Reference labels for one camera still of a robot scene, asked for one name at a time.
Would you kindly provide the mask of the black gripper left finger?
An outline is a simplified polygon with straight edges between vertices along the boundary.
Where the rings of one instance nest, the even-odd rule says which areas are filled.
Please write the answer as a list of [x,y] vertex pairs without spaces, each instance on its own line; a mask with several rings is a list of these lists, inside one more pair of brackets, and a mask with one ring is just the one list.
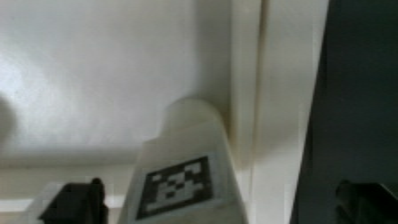
[[109,224],[100,178],[45,187],[23,213],[23,224]]

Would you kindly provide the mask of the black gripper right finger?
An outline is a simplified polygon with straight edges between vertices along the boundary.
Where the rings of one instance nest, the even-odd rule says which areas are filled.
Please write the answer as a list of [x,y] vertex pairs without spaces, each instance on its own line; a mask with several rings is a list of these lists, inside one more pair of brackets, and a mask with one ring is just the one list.
[[336,224],[398,224],[398,183],[340,182]]

